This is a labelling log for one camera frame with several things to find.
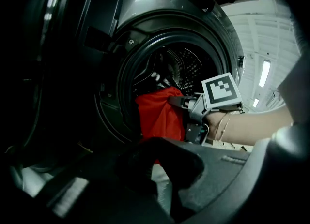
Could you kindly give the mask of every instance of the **red cloth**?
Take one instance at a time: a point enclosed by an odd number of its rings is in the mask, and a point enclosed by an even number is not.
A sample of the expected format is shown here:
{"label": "red cloth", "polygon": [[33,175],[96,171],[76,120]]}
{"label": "red cloth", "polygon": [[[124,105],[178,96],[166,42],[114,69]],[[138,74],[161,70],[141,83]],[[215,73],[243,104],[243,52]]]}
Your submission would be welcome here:
{"label": "red cloth", "polygon": [[167,137],[184,141],[183,110],[168,103],[169,97],[182,97],[176,87],[169,87],[136,98],[143,137]]}

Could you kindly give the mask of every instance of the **ceiling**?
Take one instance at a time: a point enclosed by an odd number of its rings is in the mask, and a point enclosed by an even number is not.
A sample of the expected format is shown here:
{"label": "ceiling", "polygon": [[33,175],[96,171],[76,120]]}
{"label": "ceiling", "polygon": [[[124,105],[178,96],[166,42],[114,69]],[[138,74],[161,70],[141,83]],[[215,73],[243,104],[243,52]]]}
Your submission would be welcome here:
{"label": "ceiling", "polygon": [[[283,0],[249,0],[222,6],[234,25],[246,56],[239,90],[246,112],[284,104],[277,87],[299,58],[291,12]],[[265,86],[259,86],[264,60],[271,62]],[[253,107],[255,98],[259,99]]]}

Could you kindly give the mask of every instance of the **washing machine door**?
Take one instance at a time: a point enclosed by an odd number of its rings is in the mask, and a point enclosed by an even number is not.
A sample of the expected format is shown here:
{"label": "washing machine door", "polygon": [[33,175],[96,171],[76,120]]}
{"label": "washing machine door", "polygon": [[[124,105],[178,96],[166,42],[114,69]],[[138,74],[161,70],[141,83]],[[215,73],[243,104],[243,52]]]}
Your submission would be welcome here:
{"label": "washing machine door", "polygon": [[85,136],[91,118],[86,106],[93,100],[89,83],[102,47],[114,35],[123,0],[15,1],[7,1],[14,17],[7,37],[15,56],[6,68],[12,110],[6,123],[13,137],[4,149],[23,153],[22,164],[31,165],[51,150],[45,144],[76,144]]}

